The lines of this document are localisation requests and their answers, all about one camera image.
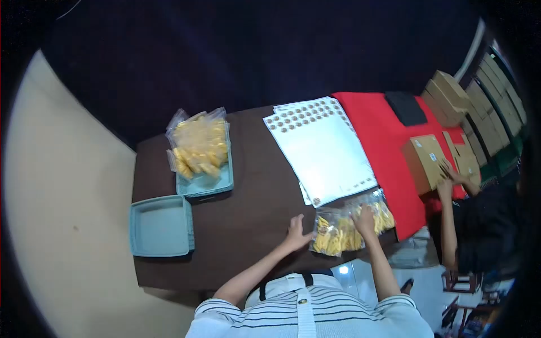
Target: brown tablecloth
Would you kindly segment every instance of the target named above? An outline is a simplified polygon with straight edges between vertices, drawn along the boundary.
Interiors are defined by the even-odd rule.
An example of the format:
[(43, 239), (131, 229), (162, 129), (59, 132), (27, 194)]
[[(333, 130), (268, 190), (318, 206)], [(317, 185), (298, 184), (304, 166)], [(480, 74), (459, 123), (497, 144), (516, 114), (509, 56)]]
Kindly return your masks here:
[[(232, 144), (235, 187), (230, 193), (203, 201), (188, 199), (193, 207), (195, 250), (188, 257), (134, 256), (140, 286), (168, 290), (216, 290), (231, 277), (268, 254), (286, 235), (289, 219), (303, 213), (304, 230), (313, 230), (315, 209), (304, 205), (299, 184), (262, 118), (272, 107), (227, 115)], [(176, 194), (169, 169), (165, 135), (137, 146), (133, 202)], [(334, 202), (343, 206), (343, 201)], [(380, 237), (396, 242), (393, 231)], [(301, 249), (287, 257), (268, 277), (288, 271), (325, 269), (350, 261), (360, 253), (327, 257)]]

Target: banana chips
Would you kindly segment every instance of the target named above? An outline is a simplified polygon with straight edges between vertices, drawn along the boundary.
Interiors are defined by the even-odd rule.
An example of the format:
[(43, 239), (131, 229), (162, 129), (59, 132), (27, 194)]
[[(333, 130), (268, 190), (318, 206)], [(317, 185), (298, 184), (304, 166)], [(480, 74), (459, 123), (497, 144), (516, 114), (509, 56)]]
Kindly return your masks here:
[(188, 180), (201, 172), (218, 178), (219, 168), (227, 163), (229, 148), (225, 116), (223, 107), (192, 117), (182, 109), (177, 111), (166, 132), (171, 143), (167, 155), (172, 171)]
[(319, 208), (316, 211), (314, 230), (316, 237), (310, 250), (327, 256), (340, 257), (343, 251), (356, 251), (365, 247), (364, 240), (355, 229), (352, 216), (359, 215), (361, 204), (374, 212), (374, 232), (377, 235), (394, 228), (394, 217), (389, 211), (382, 189), (346, 201), (342, 209)]

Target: black strap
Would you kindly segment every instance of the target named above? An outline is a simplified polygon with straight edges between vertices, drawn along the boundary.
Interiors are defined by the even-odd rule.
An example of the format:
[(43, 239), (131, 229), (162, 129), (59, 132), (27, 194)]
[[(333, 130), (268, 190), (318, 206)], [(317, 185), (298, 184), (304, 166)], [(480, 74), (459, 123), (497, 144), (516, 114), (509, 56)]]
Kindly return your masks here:
[[(302, 278), (305, 280), (305, 287), (314, 285), (314, 277), (312, 277), (311, 273), (303, 272), (301, 273), (301, 275), (302, 275)], [(261, 286), (259, 287), (259, 300), (260, 301), (264, 301), (265, 299), (267, 299), (266, 288), (267, 288), (267, 282), (262, 283)]]

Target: hand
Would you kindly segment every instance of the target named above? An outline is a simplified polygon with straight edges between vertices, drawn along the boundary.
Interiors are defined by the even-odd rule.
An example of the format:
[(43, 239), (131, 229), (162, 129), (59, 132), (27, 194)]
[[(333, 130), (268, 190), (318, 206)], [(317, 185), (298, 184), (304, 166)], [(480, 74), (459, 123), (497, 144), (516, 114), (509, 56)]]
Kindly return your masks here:
[(449, 178), (446, 178), (438, 184), (438, 195), (442, 202), (452, 201), (453, 182)]
[(361, 213), (352, 216), (355, 228), (363, 237), (374, 233), (374, 211), (366, 204), (361, 204)]
[(461, 184), (464, 180), (464, 178), (459, 173), (454, 171), (453, 166), (446, 158), (444, 158), (443, 161), (439, 163), (439, 166), (443, 170), (445, 175), (447, 175), (447, 177), (451, 179), (453, 184)]
[(287, 230), (287, 237), (282, 242), (282, 245), (290, 252), (297, 251), (312, 239), (314, 239), (314, 233), (309, 233), (308, 235), (302, 234), (302, 219), (304, 218), (303, 214), (293, 217), (289, 224), (289, 229)]

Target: red cloth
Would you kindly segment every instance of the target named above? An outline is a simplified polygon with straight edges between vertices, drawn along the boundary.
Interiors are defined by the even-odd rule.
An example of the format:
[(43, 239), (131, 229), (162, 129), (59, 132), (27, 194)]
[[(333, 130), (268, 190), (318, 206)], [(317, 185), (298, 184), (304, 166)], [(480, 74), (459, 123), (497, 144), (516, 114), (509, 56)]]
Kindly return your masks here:
[[(436, 136), (445, 157), (453, 164), (451, 151), (443, 136), (446, 130), (454, 143), (464, 144), (460, 127), (443, 128), (425, 102), (416, 97), (425, 112), (427, 123), (405, 127), (387, 104), (384, 94), (337, 92), (333, 95), (344, 108), (359, 136), (362, 147), (383, 188), (387, 204), (396, 219), (398, 240), (404, 240), (426, 225), (426, 217), (441, 209), (437, 193), (417, 195), (413, 177), (400, 148), (415, 136)], [(456, 186), (453, 198), (464, 198), (461, 186)]]

